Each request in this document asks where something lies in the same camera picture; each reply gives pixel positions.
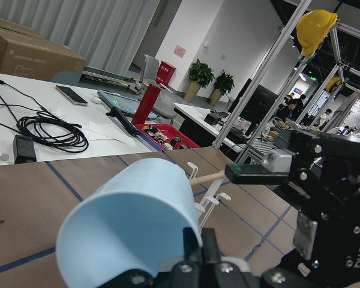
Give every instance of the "yellow helmet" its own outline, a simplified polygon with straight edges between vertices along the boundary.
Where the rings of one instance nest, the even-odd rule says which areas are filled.
[[[325,86],[325,89],[328,91],[329,94],[332,94],[333,92],[335,92],[337,87],[341,85],[341,83],[342,82],[339,77],[332,77],[332,79]]]
[[[296,30],[302,46],[302,56],[307,57],[315,52],[336,20],[336,13],[325,10],[314,10],[301,17],[296,25]]]

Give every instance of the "light blue plastic cup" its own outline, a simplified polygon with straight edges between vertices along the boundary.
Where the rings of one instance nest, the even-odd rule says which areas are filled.
[[[77,205],[64,220],[56,258],[69,287],[98,287],[129,269],[153,277],[184,255],[183,228],[199,233],[189,180],[176,164],[139,160]]]

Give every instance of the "door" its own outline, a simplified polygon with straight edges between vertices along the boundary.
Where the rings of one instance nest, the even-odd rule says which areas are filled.
[[[155,56],[182,0],[160,0],[132,63],[142,68],[145,56]]]

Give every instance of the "wooden planter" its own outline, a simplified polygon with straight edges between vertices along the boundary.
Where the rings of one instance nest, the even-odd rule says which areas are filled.
[[[188,88],[187,88],[187,90],[185,92],[185,95],[184,95],[183,99],[186,102],[191,103],[195,99],[196,94],[198,93],[200,88],[201,88],[201,86],[199,84],[197,84],[196,81],[190,82],[190,84],[188,85]]]
[[[214,89],[211,95],[209,96],[208,102],[210,103],[210,105],[215,106],[217,102],[220,100],[220,98],[221,98],[220,89]]]

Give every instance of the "computer monitor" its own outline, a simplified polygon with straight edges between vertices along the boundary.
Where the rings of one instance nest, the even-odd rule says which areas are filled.
[[[248,79],[232,105],[229,107],[229,112],[232,113],[232,111],[236,108],[240,98],[243,96],[250,83],[251,79]],[[244,118],[245,120],[251,122],[251,125],[245,132],[245,135],[249,135],[254,130],[256,124],[259,124],[264,119],[267,112],[275,103],[277,97],[277,94],[273,93],[272,91],[266,89],[261,85],[256,88],[247,105],[245,105],[244,109],[240,113],[241,118]]]

